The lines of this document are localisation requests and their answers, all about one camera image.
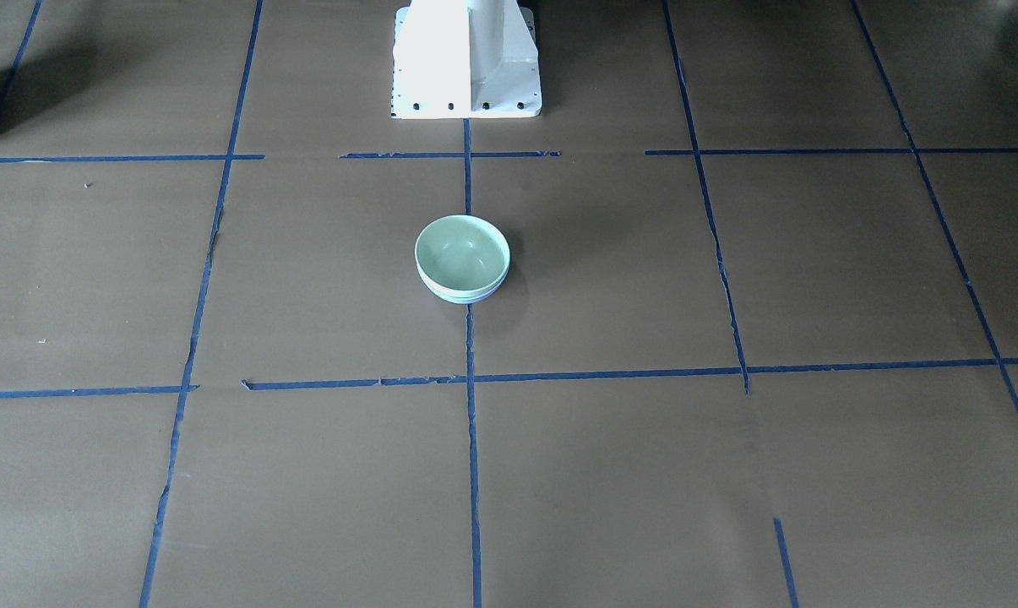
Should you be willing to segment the green bowl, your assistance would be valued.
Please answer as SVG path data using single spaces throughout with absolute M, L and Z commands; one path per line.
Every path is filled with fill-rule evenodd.
M 509 272 L 511 248 L 492 223 L 458 214 L 439 218 L 420 231 L 413 247 L 416 270 L 456 290 L 475 290 Z

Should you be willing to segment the blue bowl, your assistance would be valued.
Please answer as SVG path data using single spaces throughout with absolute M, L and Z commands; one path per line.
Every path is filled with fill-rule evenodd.
M 428 291 L 433 293 L 435 296 L 439 297 L 444 301 L 450 301 L 450 303 L 477 303 L 478 301 L 484 301 L 488 297 L 492 296 L 494 292 L 497 291 L 501 285 L 504 284 L 506 278 L 508 278 L 508 272 L 501 274 L 497 280 L 494 280 L 491 284 L 485 285 L 479 289 L 475 290 L 456 290 L 447 287 L 447 285 L 439 284 L 430 274 L 425 274 L 422 269 L 419 269 L 419 277 L 422 280 L 425 287 Z

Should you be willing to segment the white mounting pillar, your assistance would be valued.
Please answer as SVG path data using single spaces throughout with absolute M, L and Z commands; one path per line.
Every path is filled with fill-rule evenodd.
M 394 19 L 390 115 L 526 119 L 543 108 L 535 15 L 517 1 L 412 1 Z

